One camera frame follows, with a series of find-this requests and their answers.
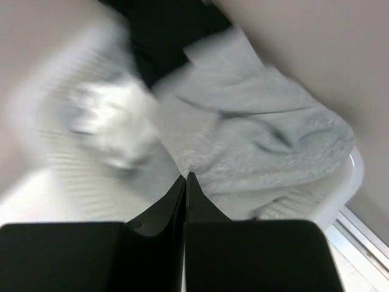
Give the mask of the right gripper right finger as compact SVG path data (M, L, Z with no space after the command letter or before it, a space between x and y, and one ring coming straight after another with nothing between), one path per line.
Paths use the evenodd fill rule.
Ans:
M187 291L342 291L328 242L308 220L226 217L187 177Z

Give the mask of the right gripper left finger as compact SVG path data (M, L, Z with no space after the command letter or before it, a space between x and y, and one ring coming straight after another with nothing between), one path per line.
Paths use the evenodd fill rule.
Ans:
M125 224L126 291L180 291L186 180L182 176L147 210Z

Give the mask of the grey tank top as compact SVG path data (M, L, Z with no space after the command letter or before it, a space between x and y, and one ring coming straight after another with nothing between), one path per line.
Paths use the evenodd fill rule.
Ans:
M352 128L299 83L264 64L242 30L185 49L189 62L153 90L161 140L208 194L309 183L354 147Z

